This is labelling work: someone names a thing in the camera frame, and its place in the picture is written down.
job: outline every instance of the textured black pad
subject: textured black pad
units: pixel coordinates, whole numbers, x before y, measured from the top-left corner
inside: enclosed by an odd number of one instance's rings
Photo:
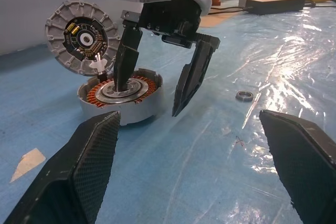
[[[336,143],[316,124],[260,112],[281,182],[303,223],[336,223]]]
[[[111,175],[119,123],[119,112],[112,112],[80,124],[5,224],[93,224]]]

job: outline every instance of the blue plastic sheet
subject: blue plastic sheet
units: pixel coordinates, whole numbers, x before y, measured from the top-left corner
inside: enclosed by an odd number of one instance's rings
[[[121,128],[96,223],[301,223],[258,117],[262,109],[300,116],[336,140],[334,12],[241,14],[202,29],[222,42],[203,85],[176,118],[174,90],[192,50],[144,33],[138,66],[163,76],[164,108]],[[9,184],[21,156],[37,147],[51,157],[83,120],[76,89],[85,80],[59,66],[47,48],[6,56],[6,69],[17,57],[36,54],[50,58],[1,72],[0,89],[7,92],[0,95],[0,125],[21,125],[0,136],[0,160],[9,164],[1,169],[0,199],[7,202],[1,220],[41,168]],[[18,82],[19,74],[26,78]],[[237,101],[239,90],[252,92],[254,101]]]

